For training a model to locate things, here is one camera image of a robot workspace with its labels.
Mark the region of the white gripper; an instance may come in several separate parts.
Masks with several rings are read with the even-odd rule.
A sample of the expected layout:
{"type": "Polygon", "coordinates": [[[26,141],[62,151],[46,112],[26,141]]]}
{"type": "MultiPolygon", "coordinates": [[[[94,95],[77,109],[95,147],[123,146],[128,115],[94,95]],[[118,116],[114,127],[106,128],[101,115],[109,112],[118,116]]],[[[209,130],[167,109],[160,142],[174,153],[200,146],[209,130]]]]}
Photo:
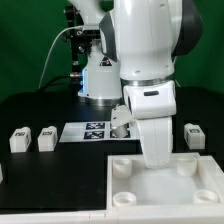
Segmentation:
{"type": "Polygon", "coordinates": [[[176,114],[175,84],[168,81],[154,86],[125,86],[124,105],[111,112],[111,129],[119,137],[127,135],[127,124],[138,131],[148,168],[169,163],[173,149],[172,116],[176,114]]]}

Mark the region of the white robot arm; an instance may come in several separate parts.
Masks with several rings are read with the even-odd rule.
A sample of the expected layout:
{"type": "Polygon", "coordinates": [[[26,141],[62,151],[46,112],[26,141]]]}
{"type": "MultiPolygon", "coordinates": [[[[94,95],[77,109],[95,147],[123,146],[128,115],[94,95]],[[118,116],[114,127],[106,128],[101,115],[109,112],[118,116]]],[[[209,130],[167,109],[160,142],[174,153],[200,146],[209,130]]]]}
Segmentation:
{"type": "Polygon", "coordinates": [[[175,56],[188,54],[202,35],[194,0],[68,0],[81,16],[81,36],[92,44],[82,70],[82,100],[113,105],[118,137],[135,126],[147,167],[161,167],[173,148],[175,56]]]}

